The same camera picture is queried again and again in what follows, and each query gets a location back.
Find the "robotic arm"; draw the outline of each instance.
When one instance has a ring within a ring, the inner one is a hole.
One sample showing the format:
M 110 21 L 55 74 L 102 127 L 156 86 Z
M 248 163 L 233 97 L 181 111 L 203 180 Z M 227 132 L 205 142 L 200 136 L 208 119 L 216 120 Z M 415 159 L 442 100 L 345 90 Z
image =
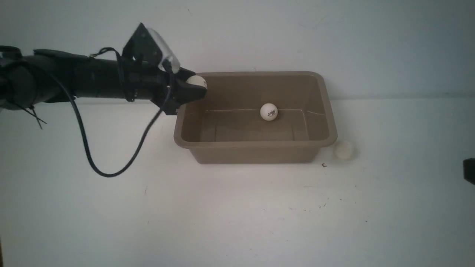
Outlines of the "robotic arm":
M 115 52 L 117 61 L 95 58 L 108 51 Z M 103 48 L 88 57 L 45 49 L 23 57 L 18 48 L 5 46 L 0 47 L 0 52 L 0 107 L 24 110 L 35 116 L 41 127 L 34 104 L 71 102 L 87 160 L 104 177 L 120 175 L 131 166 L 161 112 L 176 115 L 182 104 L 204 98 L 207 91 L 186 82 L 195 73 L 181 68 L 163 38 L 143 24 L 127 42 L 122 55 L 113 48 Z M 145 128 L 132 158 L 118 172 L 104 173 L 94 164 L 75 97 L 123 98 L 129 102 L 149 99 L 160 108 Z

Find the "tan plastic tub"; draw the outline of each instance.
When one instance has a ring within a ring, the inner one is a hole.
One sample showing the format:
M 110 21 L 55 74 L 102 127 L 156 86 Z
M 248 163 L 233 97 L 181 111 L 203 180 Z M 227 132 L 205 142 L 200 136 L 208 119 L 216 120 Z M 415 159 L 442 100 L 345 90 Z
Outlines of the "tan plastic tub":
M 174 139 L 199 163 L 311 162 L 336 141 L 323 78 L 313 72 L 199 74 L 208 83 L 203 100 L 182 106 Z M 260 108 L 273 103 L 277 118 Z

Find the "ping pong ball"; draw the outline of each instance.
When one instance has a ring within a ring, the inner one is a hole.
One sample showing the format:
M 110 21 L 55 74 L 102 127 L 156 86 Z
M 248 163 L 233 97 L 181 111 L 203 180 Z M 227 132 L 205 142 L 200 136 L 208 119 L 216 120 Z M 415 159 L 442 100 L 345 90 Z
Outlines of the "ping pong ball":
M 203 77 L 198 76 L 198 75 L 193 75 L 188 80 L 186 80 L 188 84 L 195 85 L 195 86 L 202 86 L 204 88 L 208 88 L 208 84 L 206 83 L 205 79 Z
M 278 110 L 276 105 L 267 103 L 261 107 L 261 117 L 266 121 L 273 121 L 277 118 Z

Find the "black wire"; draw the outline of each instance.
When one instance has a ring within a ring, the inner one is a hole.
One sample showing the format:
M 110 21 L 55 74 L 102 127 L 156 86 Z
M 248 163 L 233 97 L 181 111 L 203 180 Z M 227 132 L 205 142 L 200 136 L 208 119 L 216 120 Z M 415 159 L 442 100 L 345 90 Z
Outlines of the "black wire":
M 34 69 L 42 72 L 43 74 L 45 74 L 46 76 L 48 76 L 49 78 L 51 78 L 53 81 L 55 81 L 55 83 L 57 83 L 59 85 L 59 87 L 61 87 L 61 89 L 64 91 L 64 93 L 66 94 L 66 96 L 68 97 L 68 100 L 70 101 L 71 105 L 73 106 L 73 109 L 74 109 L 74 113 L 76 115 L 76 119 L 77 119 L 77 123 L 79 124 L 79 130 L 81 131 L 81 137 L 83 139 L 83 144 L 84 144 L 84 150 L 86 152 L 86 157 L 87 157 L 87 161 L 89 162 L 89 165 L 91 165 L 91 168 L 99 175 L 101 176 L 104 176 L 104 177 L 115 177 L 117 175 L 120 175 L 122 174 L 124 171 L 126 171 L 133 163 L 133 161 L 135 160 L 135 158 L 137 157 L 137 155 L 139 154 L 139 151 L 140 149 L 142 148 L 142 145 L 143 145 L 143 142 L 145 141 L 145 137 L 147 136 L 148 134 L 148 131 L 150 130 L 150 128 L 152 127 L 152 125 L 155 123 L 155 121 L 158 119 L 158 116 L 160 116 L 160 114 L 162 113 L 162 108 L 159 109 L 159 111 L 155 114 L 155 116 L 153 116 L 152 120 L 149 122 L 149 124 L 147 125 L 147 127 L 145 128 L 145 131 L 143 132 L 142 134 L 142 137 L 140 139 L 140 142 L 139 142 L 139 145 L 137 146 L 137 149 L 135 150 L 135 153 L 133 154 L 132 158 L 129 160 L 129 162 L 121 169 L 119 170 L 118 172 L 115 172 L 115 173 L 104 173 L 102 171 L 100 171 L 97 166 L 94 164 L 94 161 L 92 160 L 92 156 L 91 156 L 91 151 L 89 150 L 89 144 L 87 142 L 87 138 L 86 138 L 86 131 L 84 129 L 84 124 L 83 124 L 83 120 L 81 118 L 81 114 L 79 113 L 79 110 L 77 108 L 77 105 L 76 103 L 74 102 L 74 98 L 73 96 L 71 95 L 71 93 L 69 92 L 69 90 L 61 83 L 61 81 L 58 80 L 58 78 L 56 78 L 53 74 L 47 72 L 46 70 L 36 66 L 36 65 L 33 65 L 33 64 L 28 64 L 28 66 L 30 67 L 33 67 Z M 173 73 L 169 73 L 170 74 L 170 85 L 168 86 L 168 93 L 167 93 L 167 96 L 165 97 L 165 100 L 163 102 L 163 105 L 162 107 L 165 107 L 166 104 L 168 103 L 168 100 L 170 99 L 171 97 L 171 92 L 173 90 L 172 86 L 173 86 L 173 83 L 174 83 L 174 76 L 173 76 Z

